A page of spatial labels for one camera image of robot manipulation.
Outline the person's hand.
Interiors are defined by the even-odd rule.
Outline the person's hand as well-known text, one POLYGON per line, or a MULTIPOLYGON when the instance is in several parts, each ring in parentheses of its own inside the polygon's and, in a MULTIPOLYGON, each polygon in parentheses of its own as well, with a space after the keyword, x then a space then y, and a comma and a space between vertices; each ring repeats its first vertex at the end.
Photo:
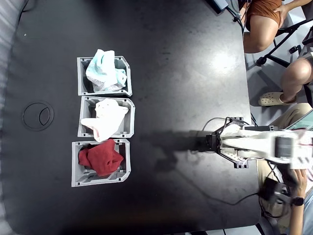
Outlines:
POLYGON ((280 23, 279 23, 278 28, 281 28, 281 26, 283 25, 284 20, 287 17, 289 11, 290 11, 290 8, 287 4, 286 5, 283 4, 279 6, 278 8, 274 9, 274 12, 279 13, 279 17, 280 17, 280 23))

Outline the person's hand with watch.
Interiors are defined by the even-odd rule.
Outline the person's hand with watch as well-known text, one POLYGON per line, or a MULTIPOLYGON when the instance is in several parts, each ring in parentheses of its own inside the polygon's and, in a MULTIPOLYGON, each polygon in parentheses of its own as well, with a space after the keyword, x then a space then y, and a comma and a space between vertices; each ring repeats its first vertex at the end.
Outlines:
POLYGON ((293 174, 297 180, 297 196, 305 198, 307 187, 307 173, 305 169, 293 169, 293 174))

